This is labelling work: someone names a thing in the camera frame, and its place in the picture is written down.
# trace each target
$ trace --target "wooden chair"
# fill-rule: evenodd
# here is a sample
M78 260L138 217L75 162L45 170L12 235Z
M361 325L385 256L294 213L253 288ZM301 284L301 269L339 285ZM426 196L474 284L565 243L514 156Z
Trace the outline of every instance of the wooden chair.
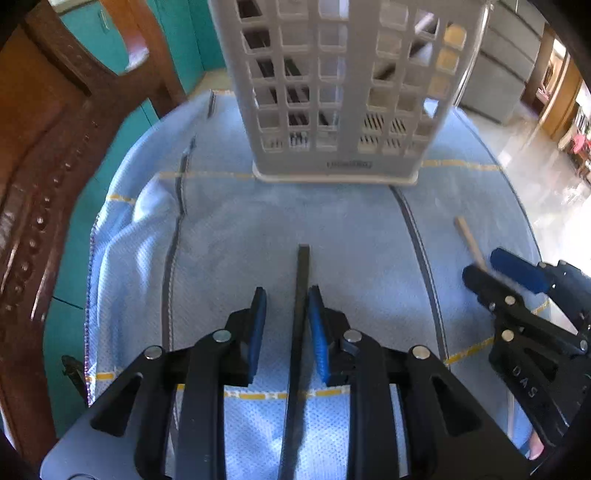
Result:
M145 0L102 0L129 54L120 76L47 0L25 3L0 32L0 404L38 471L56 442L44 321L74 203L130 112L149 98L162 117L186 97Z

